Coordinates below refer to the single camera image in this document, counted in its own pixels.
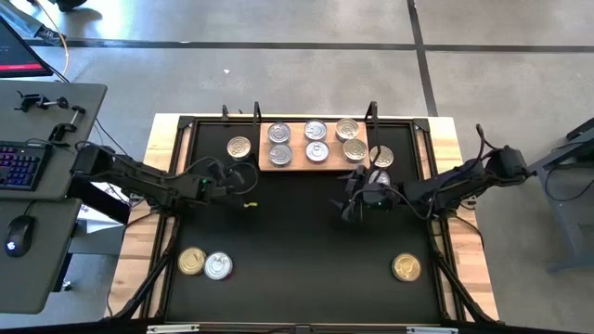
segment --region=black tabletop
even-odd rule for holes
[[[393,180],[417,177],[412,134],[406,127],[381,129],[381,143],[397,154]],[[258,154],[249,125],[201,123],[193,160],[215,156],[225,164],[226,142],[245,135]],[[193,172],[205,173],[204,166]],[[253,182],[250,169],[243,171]],[[174,270],[168,322],[434,324],[439,322],[436,282],[425,222],[408,208],[366,211],[362,225],[340,220],[330,200],[344,199],[345,173],[260,173],[245,199],[258,207],[209,206],[181,215],[178,250],[226,252],[233,273],[223,281]],[[400,253],[420,259],[414,282],[391,270]]]

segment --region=gray desk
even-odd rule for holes
[[[75,123],[78,129],[73,134],[66,134],[64,141],[73,146],[81,140],[86,140],[91,134],[107,89],[105,84],[95,83],[0,81],[0,140],[47,140],[56,124],[68,123],[74,116],[74,111],[57,106],[51,106],[46,110],[32,107],[29,112],[14,110],[20,103],[17,91],[21,91],[22,94],[43,94],[50,101],[64,96],[71,106],[85,108],[86,114],[79,116]],[[34,192],[0,190],[0,199],[63,199],[70,184],[70,168],[73,162],[72,154],[54,148],[44,172],[44,175],[52,175],[51,177],[42,177]]]
[[[50,100],[64,96],[71,105],[85,108],[86,114],[76,123],[78,130],[65,136],[65,141],[73,145],[88,138],[107,87],[0,80],[0,140],[25,141],[34,137],[47,140],[57,123],[70,122],[73,116],[71,110],[55,106],[48,110],[31,108],[27,113],[13,110],[19,104],[17,90],[23,94],[43,94]],[[54,149],[36,191],[0,191],[2,242],[10,221],[23,214],[30,200],[38,199],[29,212],[37,219],[31,249],[20,258],[10,258],[4,249],[0,250],[0,313],[37,314],[44,309],[65,261],[81,206],[78,199],[64,199],[73,162],[73,155]]]
[[[22,215],[28,201],[0,202],[2,242],[10,221]],[[37,218],[31,249],[20,258],[0,250],[0,313],[38,314],[54,287],[66,256],[81,201],[35,202],[29,214]]]

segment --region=wooden tray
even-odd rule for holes
[[[342,155],[342,143],[336,139],[336,122],[327,122],[328,128],[326,134],[326,144],[330,149],[328,159],[323,163],[312,163],[305,156],[305,148],[309,141],[305,137],[305,122],[288,122],[291,128],[291,141],[289,146],[293,151],[291,164],[286,167],[276,167],[268,159],[268,152],[272,144],[268,140],[268,128],[272,122],[262,123],[260,126],[260,154],[258,164],[262,171],[352,171],[356,168],[356,163],[347,162]],[[368,144],[368,131],[363,122],[358,122],[359,134],[357,139]],[[368,155],[363,159],[362,164],[369,167]]]

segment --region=metal can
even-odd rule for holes
[[[377,155],[378,147],[372,148],[369,152],[369,160],[373,161]],[[392,153],[392,150],[382,145],[380,156],[375,160],[375,165],[380,168],[386,168],[390,166],[392,162],[394,162],[394,154]]]
[[[359,125],[351,119],[341,119],[336,123],[336,138],[344,143],[359,134]]]
[[[185,275],[196,275],[202,271],[206,254],[197,247],[190,247],[179,254],[177,267]]]
[[[326,139],[326,124],[319,120],[311,120],[305,124],[305,137],[312,141]]]
[[[229,255],[217,251],[206,258],[204,265],[204,274],[210,279],[221,280],[229,275],[233,270],[233,262]]]
[[[244,136],[233,137],[226,144],[226,152],[229,153],[234,161],[245,160],[250,154],[251,148],[252,143],[250,143],[250,139]]]
[[[375,170],[375,171],[371,172],[368,182],[370,184],[377,182],[379,184],[389,186],[390,185],[390,175],[388,173],[386,173],[385,171]]]
[[[291,148],[284,144],[274,145],[270,148],[268,159],[277,167],[285,167],[291,163],[293,152]]]
[[[322,163],[328,159],[330,148],[324,142],[311,142],[305,148],[305,155],[312,163]]]
[[[289,144],[291,129],[284,122],[276,122],[268,128],[268,139],[273,144]]]
[[[367,155],[368,146],[359,139],[349,139],[342,145],[342,152],[348,162],[359,163]]]

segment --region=can lid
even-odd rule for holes
[[[311,142],[305,148],[305,154],[311,161],[322,162],[328,158],[330,149],[324,142]]]
[[[373,147],[369,152],[369,160],[373,161],[376,155],[378,155],[378,147]],[[375,165],[381,168],[386,168],[390,166],[392,162],[394,162],[394,154],[392,153],[392,150],[382,145],[380,156],[375,161]]]
[[[198,247],[190,247],[179,254],[177,267],[186,275],[196,275],[202,271],[206,254]]]
[[[247,156],[250,153],[250,148],[252,148],[250,139],[244,136],[233,137],[226,145],[226,151],[233,158],[243,158]]]
[[[291,129],[284,122],[276,122],[268,128],[268,138],[273,143],[285,143],[291,138]]]
[[[221,251],[214,252],[206,258],[204,274],[210,279],[223,279],[231,274],[231,270],[233,270],[231,258]]]
[[[403,282],[413,282],[420,276],[420,261],[410,253],[401,253],[392,261],[392,272]]]
[[[340,138],[353,139],[359,134],[359,125],[351,119],[341,119],[336,123],[336,133]]]
[[[386,173],[385,171],[375,170],[375,171],[371,172],[368,182],[370,184],[377,182],[379,184],[389,186],[390,185],[390,175],[388,173]]]
[[[349,139],[342,145],[342,150],[346,158],[354,161],[360,161],[365,158],[368,147],[359,139]]]
[[[270,148],[268,157],[272,163],[276,165],[282,165],[289,163],[291,161],[292,155],[293,153],[289,146],[285,144],[278,144]]]
[[[305,124],[305,136],[311,140],[322,140],[326,136],[326,124],[312,120]]]

